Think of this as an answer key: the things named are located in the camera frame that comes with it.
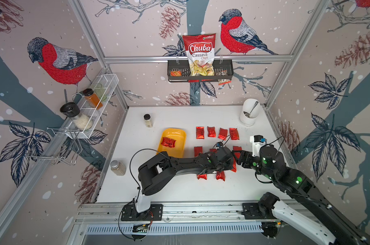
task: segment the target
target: yellow plate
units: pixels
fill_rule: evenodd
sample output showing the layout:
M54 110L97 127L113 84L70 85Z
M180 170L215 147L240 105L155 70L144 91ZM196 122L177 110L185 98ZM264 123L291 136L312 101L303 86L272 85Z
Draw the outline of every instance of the yellow plate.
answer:
M170 138L175 140L175 147L170 148L163 146L162 140L163 137ZM166 129L162 133L162 137L159 141L158 151L167 151L167 154L172 157L182 158L184 155L184 148L185 148L185 141L186 141L186 133L184 130L181 129Z

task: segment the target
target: bird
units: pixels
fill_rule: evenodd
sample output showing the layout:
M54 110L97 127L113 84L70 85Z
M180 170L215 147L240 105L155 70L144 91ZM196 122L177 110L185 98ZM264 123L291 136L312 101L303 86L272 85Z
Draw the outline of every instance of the bird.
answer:
M38 61L38 64L55 81L62 84L76 85L76 92L79 81L83 77L87 77L88 66L92 62L98 61L97 58L82 55L73 49L65 49L51 44L41 37L32 39L27 46L27 51L31 61L33 63Z
M232 53L243 53L251 50L272 52L256 35L256 31L248 26L238 9L228 9L219 18L221 24L220 39L223 45Z

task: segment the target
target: black jar lid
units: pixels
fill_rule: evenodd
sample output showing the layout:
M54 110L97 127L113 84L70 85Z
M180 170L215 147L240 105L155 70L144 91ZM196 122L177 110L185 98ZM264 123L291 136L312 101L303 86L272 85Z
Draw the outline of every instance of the black jar lid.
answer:
M91 96L94 93L92 89L85 89L83 90L83 95L84 96Z
M67 117L75 117L79 115L80 109L75 102L68 102L61 106L60 112L66 115Z

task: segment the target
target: spice jar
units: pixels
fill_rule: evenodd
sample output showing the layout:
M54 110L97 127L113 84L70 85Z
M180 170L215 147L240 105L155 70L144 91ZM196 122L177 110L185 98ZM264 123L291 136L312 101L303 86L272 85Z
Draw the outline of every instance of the spice jar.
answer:
M144 115L144 122L147 128L153 127L153 121L151 120L151 116L149 114Z
M93 125L93 121L87 115L80 112L75 102L64 104L61 106L60 112L69 117L80 130L87 130Z
M113 160L110 163L111 170L117 174L118 176L122 176L125 174L127 167L125 165L117 160Z
M94 108L96 107L97 110L99 110L103 106L98 95L96 95L96 93L94 93L92 89L83 90L83 95L85 96L89 104Z

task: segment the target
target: white table surface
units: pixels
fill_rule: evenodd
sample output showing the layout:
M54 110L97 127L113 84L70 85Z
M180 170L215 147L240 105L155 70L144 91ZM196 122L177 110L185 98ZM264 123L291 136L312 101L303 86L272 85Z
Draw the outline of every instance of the white table surface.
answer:
M241 146L243 150L252 151L249 142L251 135L263 135L267 142L276 140L276 136L263 110L251 127L243 126L238 118L242 106L191 106L191 107L130 107L111 160L118 160L127 167L124 176L117 176L109 168L97 202L129 202L137 193L137 184L129 171L129 161L133 154L143 148L157 149L162 132L167 128L182 129L187 134L185 157L194 157L194 147L202 146L206 152L220 141L218 138L207 137L207 126L215 127L216 135L219 128L237 128L239 140L229 140L226 146ZM143 115L150 114L153 127L147 128ZM196 127L204 127L205 139L196 139ZM144 150L132 160L132 173L138 179L138 168L152 158L156 152ZM197 179L195 174L175 176L158 193L152 195L153 202L181 201L239 201L258 200L265 192L271 192L281 199L289 196L277 189L273 184L259 183L254 177L254 170L244 169L237 165L237 172L225 171L226 181L217 180L216 174L208 174L207 180ZM259 175L261 181L268 181Z

